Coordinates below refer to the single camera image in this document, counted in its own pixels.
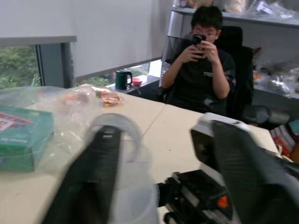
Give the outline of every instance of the green box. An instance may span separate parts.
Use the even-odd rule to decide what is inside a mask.
[[[35,170],[53,126],[50,112],[0,106],[0,170]]]

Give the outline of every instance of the office chair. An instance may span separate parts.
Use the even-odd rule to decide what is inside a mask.
[[[166,63],[171,63],[181,40],[180,38],[169,37],[171,47],[166,51]],[[286,124],[288,119],[273,119],[270,109],[264,106],[251,105],[254,96],[253,49],[242,46],[242,42],[242,28],[233,26],[223,26],[222,33],[215,42],[217,48],[228,52],[235,62],[236,86],[234,91],[228,94],[227,116],[258,125],[269,122],[275,125]],[[158,102],[167,103],[172,96],[172,88],[159,87],[153,89],[151,93],[156,96]]]

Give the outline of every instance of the glasses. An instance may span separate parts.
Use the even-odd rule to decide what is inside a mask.
[[[213,32],[213,31],[211,31],[211,32],[203,32],[200,29],[194,29],[194,32],[195,32],[195,34],[205,35],[206,37],[211,37],[211,36],[216,36],[217,35],[217,33]]]

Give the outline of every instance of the black hair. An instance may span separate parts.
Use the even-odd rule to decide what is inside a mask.
[[[216,6],[202,6],[198,8],[192,17],[192,28],[194,28],[197,24],[204,27],[214,27],[217,30],[220,30],[223,24],[221,10]]]

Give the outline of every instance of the white table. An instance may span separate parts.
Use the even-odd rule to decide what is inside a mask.
[[[173,172],[187,172],[198,168],[223,183],[221,175],[199,162],[194,154],[190,128],[203,114],[166,105],[143,137],[152,155],[152,175],[156,182],[164,182]],[[257,144],[277,153],[268,130],[249,126]],[[167,212],[159,209],[160,220]]]
[[[164,181],[172,172],[198,169],[189,129],[200,113],[170,105],[119,94],[126,103],[105,108],[103,112],[120,113],[134,120],[142,130],[144,145],[152,156],[152,175]],[[276,151],[268,131],[250,127],[264,148]],[[47,173],[0,173],[0,223],[38,224],[48,209],[61,179]]]

